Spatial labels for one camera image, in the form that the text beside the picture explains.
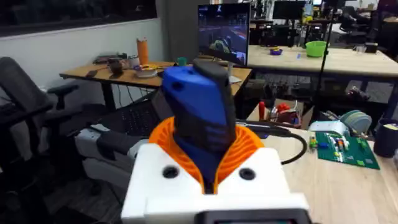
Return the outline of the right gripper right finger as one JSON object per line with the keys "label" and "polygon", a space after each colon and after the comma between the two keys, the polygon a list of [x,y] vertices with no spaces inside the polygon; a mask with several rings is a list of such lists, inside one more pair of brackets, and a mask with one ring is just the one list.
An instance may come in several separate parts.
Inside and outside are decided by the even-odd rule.
{"label": "right gripper right finger", "polygon": [[289,191],[278,153],[265,147],[249,128],[236,125],[236,139],[224,154],[215,175],[218,195],[271,195]]}

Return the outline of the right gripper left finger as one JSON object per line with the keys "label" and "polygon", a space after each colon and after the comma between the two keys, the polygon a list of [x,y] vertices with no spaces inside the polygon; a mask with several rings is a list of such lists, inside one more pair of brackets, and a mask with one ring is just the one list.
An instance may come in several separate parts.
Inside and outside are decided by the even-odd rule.
{"label": "right gripper left finger", "polygon": [[148,142],[139,147],[126,202],[205,193],[198,167],[174,140],[175,130],[174,118],[167,118],[153,130]]}

